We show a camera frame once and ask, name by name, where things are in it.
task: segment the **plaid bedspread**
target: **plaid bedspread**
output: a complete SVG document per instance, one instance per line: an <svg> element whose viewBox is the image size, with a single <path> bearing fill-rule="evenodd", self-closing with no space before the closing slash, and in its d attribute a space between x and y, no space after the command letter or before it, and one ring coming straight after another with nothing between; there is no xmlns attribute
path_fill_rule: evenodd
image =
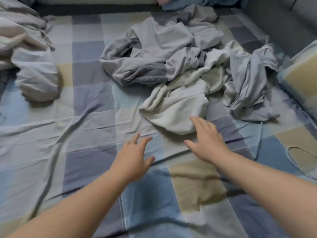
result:
<svg viewBox="0 0 317 238"><path fill-rule="evenodd" d="M245 50L261 47L265 35L238 9L218 9L223 42L236 39ZM177 136L154 127L138 112L151 88L122 87L106 75L99 58L130 25L151 13L57 17L49 32L56 47L62 89L52 103L29 103L14 80L0 101L0 237L58 204L107 171L117 151L135 132L152 136L145 156L156 163L130 184L97 229L95 237L287 237L276 221ZM274 45L280 62L285 56ZM213 121L235 152L274 168L301 175L285 148L316 152L317 131L306 113L273 85L276 121L236 120L221 91L209 97L206 119ZM291 156L301 167L312 157Z"/></svg>

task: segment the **hand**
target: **hand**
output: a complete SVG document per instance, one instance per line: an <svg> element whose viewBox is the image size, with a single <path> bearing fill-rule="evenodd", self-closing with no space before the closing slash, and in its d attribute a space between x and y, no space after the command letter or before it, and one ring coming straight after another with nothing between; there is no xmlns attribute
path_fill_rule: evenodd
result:
<svg viewBox="0 0 317 238"><path fill-rule="evenodd" d="M200 160L214 164L214 159L232 153L214 124L199 117L189 119L196 128L198 143L190 140L185 140L184 143Z"/></svg>
<svg viewBox="0 0 317 238"><path fill-rule="evenodd" d="M152 137L143 138L137 144L139 137L140 133L137 133L123 145L110 168L115 174L123 175L129 183L141 179L155 160L155 157L150 157L143 161L145 147Z"/></svg>

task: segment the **forearm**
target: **forearm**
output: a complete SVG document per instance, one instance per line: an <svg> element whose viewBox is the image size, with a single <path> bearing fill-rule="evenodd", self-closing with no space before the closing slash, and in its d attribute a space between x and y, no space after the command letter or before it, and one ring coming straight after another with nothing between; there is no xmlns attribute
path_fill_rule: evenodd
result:
<svg viewBox="0 0 317 238"><path fill-rule="evenodd" d="M317 187L232 153L212 161L265 208L293 238L317 237Z"/></svg>
<svg viewBox="0 0 317 238"><path fill-rule="evenodd" d="M118 173L105 172L90 185L34 218L10 238L92 237L127 184Z"/></svg>

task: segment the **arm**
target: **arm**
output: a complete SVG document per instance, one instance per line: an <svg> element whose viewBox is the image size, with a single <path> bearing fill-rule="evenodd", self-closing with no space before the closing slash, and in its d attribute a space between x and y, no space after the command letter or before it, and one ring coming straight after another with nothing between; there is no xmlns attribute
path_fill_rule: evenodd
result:
<svg viewBox="0 0 317 238"><path fill-rule="evenodd" d="M184 141L201 160L214 164L266 209L293 238L317 237L317 186L233 153L216 126L191 117L198 143Z"/></svg>
<svg viewBox="0 0 317 238"><path fill-rule="evenodd" d="M125 187L140 179L155 159L143 161L145 147L152 138L143 138L137 145L139 136L140 133L124 144L109 171L26 223L9 238L92 237Z"/></svg>

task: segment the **crumpled beige blanket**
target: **crumpled beige blanket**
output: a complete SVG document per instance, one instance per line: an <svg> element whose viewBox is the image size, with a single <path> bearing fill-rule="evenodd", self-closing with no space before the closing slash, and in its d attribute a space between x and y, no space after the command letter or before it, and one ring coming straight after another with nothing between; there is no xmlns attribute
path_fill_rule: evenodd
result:
<svg viewBox="0 0 317 238"><path fill-rule="evenodd" d="M17 67L16 85L29 101L50 101L58 95L53 45L47 23L18 0L0 0L0 71Z"/></svg>

